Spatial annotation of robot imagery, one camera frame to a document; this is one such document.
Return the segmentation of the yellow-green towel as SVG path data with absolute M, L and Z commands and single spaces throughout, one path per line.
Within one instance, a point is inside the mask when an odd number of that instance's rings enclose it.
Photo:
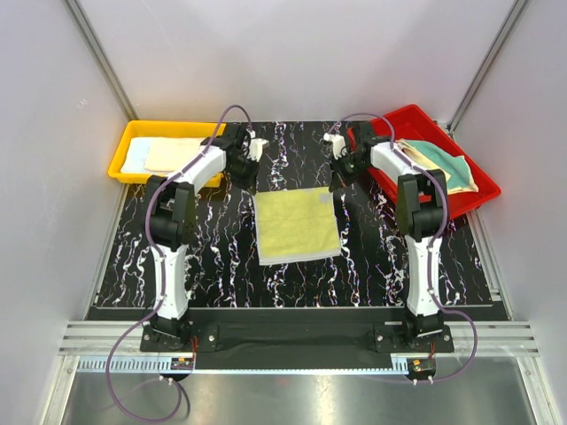
M 341 253 L 333 194 L 326 187 L 259 192 L 253 207 L 260 265 L 314 261 Z

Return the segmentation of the pink towel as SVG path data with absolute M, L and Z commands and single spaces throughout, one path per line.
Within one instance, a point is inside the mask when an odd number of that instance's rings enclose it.
M 199 152 L 204 138 L 154 137 L 150 140 L 144 169 L 155 174 L 167 174 L 183 168 Z

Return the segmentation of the teal patterned towel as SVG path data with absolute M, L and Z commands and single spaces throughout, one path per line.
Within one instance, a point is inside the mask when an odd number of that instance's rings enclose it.
M 398 139 L 396 145 L 421 168 L 443 171 L 447 194 L 478 192 L 470 166 L 463 155 L 452 156 L 440 147 L 424 140 Z

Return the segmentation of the light blue towel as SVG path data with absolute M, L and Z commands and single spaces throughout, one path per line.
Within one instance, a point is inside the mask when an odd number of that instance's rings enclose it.
M 120 171 L 123 174 L 148 174 L 145 161 L 151 148 L 151 137 L 134 137 L 131 139 L 124 164 Z

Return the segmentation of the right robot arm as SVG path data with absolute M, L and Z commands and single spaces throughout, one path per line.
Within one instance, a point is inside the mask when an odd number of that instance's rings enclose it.
M 403 343 L 421 351 L 443 331 L 439 306 L 439 252 L 449 218 L 447 183 L 440 169 L 427 171 L 395 142 L 394 132 L 379 136 L 371 122 L 352 127 L 356 146 L 333 129 L 323 136 L 332 147 L 329 191 L 352 184 L 374 168 L 396 181 L 395 214 L 408 248 L 409 285 L 402 321 Z

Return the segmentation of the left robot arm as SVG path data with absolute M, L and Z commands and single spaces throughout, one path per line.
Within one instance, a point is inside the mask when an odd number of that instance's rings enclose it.
M 268 141 L 245 124 L 228 124 L 221 135 L 208 136 L 187 164 L 167 177 L 151 176 L 145 187 L 144 233 L 154 261 L 156 296 L 143 317 L 151 339 L 174 351 L 191 339 L 189 298 L 185 289 L 185 258 L 197 227 L 196 195 L 216 174 L 234 186 L 256 193 L 260 159 Z

